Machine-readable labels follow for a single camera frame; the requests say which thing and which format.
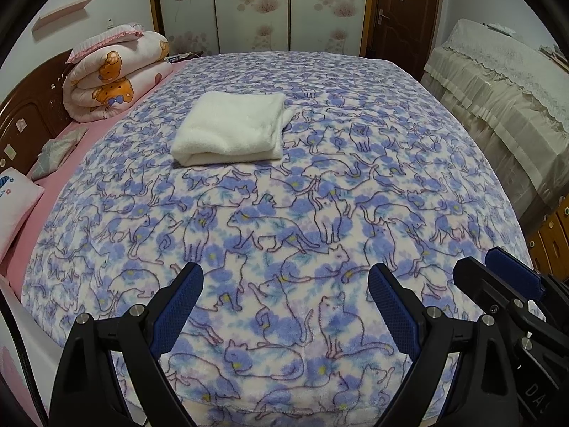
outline wardrobe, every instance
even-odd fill
[[[357,56],[366,0],[159,0],[155,8],[172,53],[271,50]]]

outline wooden drawer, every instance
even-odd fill
[[[563,199],[561,205],[557,208],[557,217],[565,231],[565,237],[569,235],[569,213],[566,212],[569,212],[569,198]]]
[[[549,259],[551,272],[559,279],[569,277],[569,244],[557,212],[553,212],[539,229]]]
[[[534,269],[543,274],[551,273],[551,266],[549,265],[549,259],[547,258],[547,253],[545,252],[539,231],[536,231],[532,236],[527,238],[527,249],[530,253]]]

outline wall shelf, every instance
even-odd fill
[[[79,11],[80,9],[85,8],[89,2],[92,0],[79,0],[74,1],[68,5],[62,6],[61,8],[54,9],[53,11],[40,16],[36,23],[32,27],[32,32],[38,30],[40,27],[43,27],[51,22],[56,21],[57,19],[67,16],[75,11]]]

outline wooden headboard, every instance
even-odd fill
[[[73,68],[65,64],[70,51],[58,54],[35,68],[0,106],[0,172],[13,167],[24,175],[38,160],[42,146],[70,124],[63,107],[62,85]],[[26,127],[20,131],[23,121]],[[8,148],[16,152],[13,160]]]

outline white towel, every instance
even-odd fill
[[[204,93],[182,122],[172,144],[181,165],[280,159],[282,129],[292,119],[278,94]]]

